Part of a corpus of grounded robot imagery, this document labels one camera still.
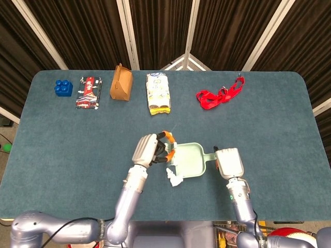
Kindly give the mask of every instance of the snack package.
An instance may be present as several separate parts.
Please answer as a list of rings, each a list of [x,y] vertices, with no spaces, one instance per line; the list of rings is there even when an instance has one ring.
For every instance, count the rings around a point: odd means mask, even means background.
[[[101,86],[102,80],[100,77],[82,77],[76,99],[76,107],[98,109]]]
[[[147,74],[146,89],[148,108],[151,115],[170,113],[168,77],[162,72]]]

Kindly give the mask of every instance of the white tissue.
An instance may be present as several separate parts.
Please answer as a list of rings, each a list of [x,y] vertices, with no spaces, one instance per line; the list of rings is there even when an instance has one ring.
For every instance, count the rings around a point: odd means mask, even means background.
[[[179,185],[183,181],[182,176],[176,176],[169,168],[167,168],[167,174],[172,187]]]

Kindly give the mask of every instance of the dustpan handle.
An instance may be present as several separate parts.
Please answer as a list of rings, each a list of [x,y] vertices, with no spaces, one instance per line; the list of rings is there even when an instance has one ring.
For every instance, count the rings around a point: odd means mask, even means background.
[[[215,154],[215,153],[204,154],[204,155],[203,155],[203,160],[204,160],[205,162],[207,162],[207,161],[212,161],[212,160],[216,160],[216,154]]]

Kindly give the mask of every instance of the snack bar wrapper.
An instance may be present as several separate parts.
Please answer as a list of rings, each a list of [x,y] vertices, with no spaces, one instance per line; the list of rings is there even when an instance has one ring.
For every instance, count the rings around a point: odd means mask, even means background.
[[[168,77],[162,72],[147,74],[146,89],[148,108],[151,115],[170,113]]]

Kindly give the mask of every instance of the green ball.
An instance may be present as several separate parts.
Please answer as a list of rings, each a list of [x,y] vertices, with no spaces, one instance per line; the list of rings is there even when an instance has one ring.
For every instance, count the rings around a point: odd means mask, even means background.
[[[7,143],[7,144],[5,144],[4,146],[3,146],[3,149],[4,149],[4,151],[5,152],[10,152],[10,150],[11,150],[11,144],[10,143]]]

